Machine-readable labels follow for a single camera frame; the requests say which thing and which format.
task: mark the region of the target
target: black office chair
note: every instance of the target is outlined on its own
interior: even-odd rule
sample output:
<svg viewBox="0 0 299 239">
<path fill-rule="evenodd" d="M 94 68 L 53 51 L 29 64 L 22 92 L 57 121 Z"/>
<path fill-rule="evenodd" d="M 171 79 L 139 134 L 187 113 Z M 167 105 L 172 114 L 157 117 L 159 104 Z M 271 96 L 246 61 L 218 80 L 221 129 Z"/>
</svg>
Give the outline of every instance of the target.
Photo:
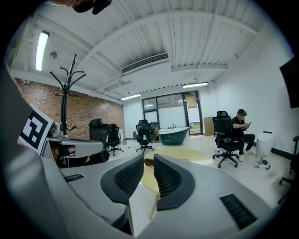
<svg viewBox="0 0 299 239">
<path fill-rule="evenodd" d="M 109 132 L 109 127 L 102 124 L 101 119 L 93 119 L 89 122 L 89 139 L 100 141 L 103 143 L 103 150 L 98 154 L 91 155 L 90 161 L 86 162 L 85 165 L 107 162 L 109 160 L 110 154 L 107 151 L 107 137 Z"/>
<path fill-rule="evenodd" d="M 213 117 L 213 123 L 217 131 L 217 137 L 215 139 L 217 148 L 222 148 L 226 151 L 225 154 L 213 155 L 213 159 L 215 159 L 215 157 L 223 157 L 218 164 L 219 168 L 221 168 L 221 164 L 225 159 L 230 159 L 233 161 L 235 163 L 235 168 L 237 168 L 238 162 L 232 157 L 236 156 L 239 158 L 239 155 L 234 155 L 231 152 L 239 150 L 241 147 L 244 147 L 244 145 L 241 142 L 233 142 L 230 117 Z"/>
<path fill-rule="evenodd" d="M 150 124 L 141 124 L 141 125 L 136 125 L 136 129 L 138 132 L 138 136 L 137 136 L 137 142 L 141 145 L 141 147 L 139 149 L 143 149 L 143 154 L 145 152 L 145 150 L 147 148 L 152 149 L 153 151 L 155 151 L 152 146 L 148 146 L 149 143 L 151 143 L 152 141 L 152 137 L 151 137 L 151 128 L 150 128 Z"/>
<path fill-rule="evenodd" d="M 297 174 L 298 174 L 298 171 L 299 171 L 299 153 L 296 154 L 296 152 L 297 152 L 297 146 L 298 146 L 299 136 L 295 136 L 295 137 L 293 138 L 293 141 L 295 142 L 295 149 L 294 149 L 293 159 L 291 160 L 291 164 L 290 164 L 291 168 L 290 168 L 290 172 L 289 172 L 289 174 L 291 174 L 292 172 L 295 172 L 295 174 L 297 175 Z M 283 181 L 289 183 L 290 185 L 293 185 L 293 184 L 294 184 L 294 180 L 293 180 L 293 179 L 283 177 L 283 178 L 279 181 L 279 185 L 281 185 Z M 282 201 L 286 198 L 286 196 L 287 196 L 287 194 L 285 194 L 285 195 L 278 201 L 278 204 L 281 204 Z"/>
<path fill-rule="evenodd" d="M 116 148 L 116 146 L 121 143 L 121 140 L 118 136 L 118 131 L 119 131 L 120 128 L 117 127 L 116 124 L 111 124 L 109 127 L 110 127 L 110 132 L 108 132 L 107 145 L 111 146 L 112 148 L 108 152 L 113 151 L 113 156 L 114 156 L 116 151 L 122 151 L 123 152 L 123 150 L 120 147 Z"/>
<path fill-rule="evenodd" d="M 229 117 L 228 113 L 226 111 L 217 111 L 216 112 L 216 117 Z"/>
</svg>

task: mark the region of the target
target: chair armrest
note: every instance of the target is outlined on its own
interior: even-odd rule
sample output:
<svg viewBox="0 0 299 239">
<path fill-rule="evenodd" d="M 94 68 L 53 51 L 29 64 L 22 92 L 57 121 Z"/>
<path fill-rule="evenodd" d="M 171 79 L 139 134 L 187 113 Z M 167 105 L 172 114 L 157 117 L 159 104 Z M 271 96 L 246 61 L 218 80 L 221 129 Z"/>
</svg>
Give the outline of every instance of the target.
<svg viewBox="0 0 299 239">
<path fill-rule="evenodd" d="M 225 135 L 225 133 L 221 133 L 221 132 L 217 132 L 217 148 L 220 148 L 220 137 L 221 136 L 224 136 Z"/>
<path fill-rule="evenodd" d="M 299 135 L 298 135 L 298 136 L 295 136 L 295 137 L 293 138 L 293 141 L 298 142 L 298 141 L 299 141 Z"/>
</svg>

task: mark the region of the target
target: bottle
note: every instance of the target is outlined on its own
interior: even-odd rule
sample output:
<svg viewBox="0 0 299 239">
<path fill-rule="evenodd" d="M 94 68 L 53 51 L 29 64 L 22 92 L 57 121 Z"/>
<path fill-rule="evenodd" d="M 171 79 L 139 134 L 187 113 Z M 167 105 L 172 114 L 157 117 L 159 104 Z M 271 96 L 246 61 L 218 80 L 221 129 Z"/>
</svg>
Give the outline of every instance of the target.
<svg viewBox="0 0 299 239">
<path fill-rule="evenodd" d="M 264 153 L 262 153 L 262 156 L 261 156 L 261 158 L 260 158 L 260 162 L 258 163 L 258 165 L 261 165 L 262 163 L 263 163 L 263 159 L 264 159 Z"/>
</svg>

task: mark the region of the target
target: brick wall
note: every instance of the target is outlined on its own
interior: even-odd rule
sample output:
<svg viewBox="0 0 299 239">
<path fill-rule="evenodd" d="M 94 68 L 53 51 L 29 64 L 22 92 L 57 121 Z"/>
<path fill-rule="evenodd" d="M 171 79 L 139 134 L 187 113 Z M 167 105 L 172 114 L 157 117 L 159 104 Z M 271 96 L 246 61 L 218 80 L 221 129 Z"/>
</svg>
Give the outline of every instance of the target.
<svg viewBox="0 0 299 239">
<path fill-rule="evenodd" d="M 62 97 L 54 95 L 54 93 L 61 93 L 58 87 L 36 82 L 24 83 L 19 79 L 16 81 L 23 92 L 23 98 L 28 103 L 34 104 L 55 122 L 60 122 Z M 102 122 L 105 124 L 115 123 L 120 129 L 124 129 L 122 105 L 74 91 L 70 91 L 70 93 L 78 95 L 78 97 L 68 97 L 68 128 L 77 126 L 76 129 L 68 132 L 69 137 L 89 139 L 89 122 L 97 118 L 102 118 Z"/>
</svg>

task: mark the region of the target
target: black shirt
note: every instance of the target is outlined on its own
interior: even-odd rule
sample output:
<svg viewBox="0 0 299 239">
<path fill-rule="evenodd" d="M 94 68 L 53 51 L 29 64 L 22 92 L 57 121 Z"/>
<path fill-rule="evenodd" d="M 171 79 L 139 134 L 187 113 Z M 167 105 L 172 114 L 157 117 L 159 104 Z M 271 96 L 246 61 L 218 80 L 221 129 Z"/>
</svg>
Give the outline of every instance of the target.
<svg viewBox="0 0 299 239">
<path fill-rule="evenodd" d="M 232 118 L 231 123 L 232 123 L 233 137 L 235 137 L 235 138 L 244 137 L 244 130 L 242 128 L 234 129 L 233 124 L 243 125 L 243 124 L 245 124 L 245 121 L 241 120 L 241 122 L 240 122 L 237 117 L 234 117 L 234 118 Z"/>
</svg>

